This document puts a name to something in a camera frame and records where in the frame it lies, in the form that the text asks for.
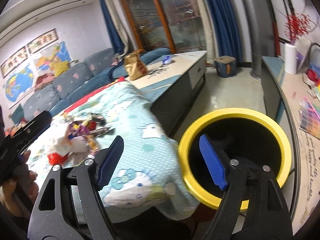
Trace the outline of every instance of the blue curtain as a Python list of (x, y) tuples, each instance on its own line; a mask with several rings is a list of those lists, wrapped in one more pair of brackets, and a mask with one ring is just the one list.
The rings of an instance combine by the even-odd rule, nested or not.
[(112, 18), (110, 16), (110, 13), (108, 11), (108, 8), (107, 8), (105, 1), (104, 0), (99, 0), (99, 1), (100, 1), (103, 17), (104, 17), (104, 20), (107, 25), (109, 38), (110, 38), (114, 53), (115, 54), (118, 53), (118, 54), (122, 55), (124, 52), (124, 44), (123, 44), (123, 42), (122, 42), (122, 40), (116, 30), (116, 27), (115, 27), (113, 21), (112, 21)]
[(207, 0), (213, 20), (220, 56), (242, 62), (242, 48), (236, 16), (230, 0)]

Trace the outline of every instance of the glass pane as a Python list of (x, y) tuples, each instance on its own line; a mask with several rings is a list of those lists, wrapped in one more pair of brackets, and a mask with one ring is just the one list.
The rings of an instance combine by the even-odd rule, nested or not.
[(201, 16), (196, 0), (159, 0), (177, 52), (206, 48)]
[(146, 51), (169, 46), (153, 0), (126, 0)]

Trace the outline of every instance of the floor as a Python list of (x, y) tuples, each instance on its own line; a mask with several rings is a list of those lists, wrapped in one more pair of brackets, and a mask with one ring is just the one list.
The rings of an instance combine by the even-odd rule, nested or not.
[[(242, 68), (234, 77), (220, 78), (215, 68), (208, 67), (205, 85), (173, 138), (179, 142), (183, 133), (195, 120), (216, 109), (242, 107), (265, 114), (261, 83), (250, 77), (250, 71), (251, 68)], [(234, 233), (242, 229), (243, 222), (244, 217), (240, 215)], [(193, 240), (202, 239), (210, 223), (200, 223)], [(193, 229), (192, 221), (186, 221), (186, 224)]]

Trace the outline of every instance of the beige curtain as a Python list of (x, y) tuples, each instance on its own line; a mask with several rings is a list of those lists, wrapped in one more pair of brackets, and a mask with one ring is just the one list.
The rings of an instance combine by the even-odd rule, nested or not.
[(113, 3), (112, 0), (104, 0), (106, 5), (107, 5), (107, 8), (108, 8), (108, 11), (111, 15), (111, 18), (112, 18), (112, 21), (116, 27), (116, 30), (122, 40), (122, 42), (124, 43), (124, 54), (127, 54), (128, 53), (128, 50), (129, 50), (129, 39), (128, 39), (128, 34), (120, 20), (120, 17), (117, 13), (117, 9)]
[(213, 64), (213, 59), (219, 56), (217, 39), (208, 6), (205, 0), (197, 0), (207, 44), (207, 62)]

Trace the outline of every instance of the metal screw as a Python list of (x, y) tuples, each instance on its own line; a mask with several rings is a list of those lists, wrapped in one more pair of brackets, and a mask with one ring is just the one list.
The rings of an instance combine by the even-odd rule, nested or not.
[(93, 159), (87, 159), (84, 161), (84, 165), (90, 166), (93, 163)]
[(262, 168), (263, 168), (263, 170), (266, 171), (266, 172), (269, 172), (269, 171), (270, 171), (270, 167), (267, 166), (267, 165), (264, 165)]
[(238, 166), (238, 165), (239, 165), (239, 162), (238, 162), (238, 160), (236, 160), (236, 159), (232, 159), (232, 160), (230, 161), (230, 164), (233, 165), (233, 166)]
[(60, 169), (60, 165), (54, 165), (53, 167), (52, 167), (52, 170), (53, 171), (58, 171)]

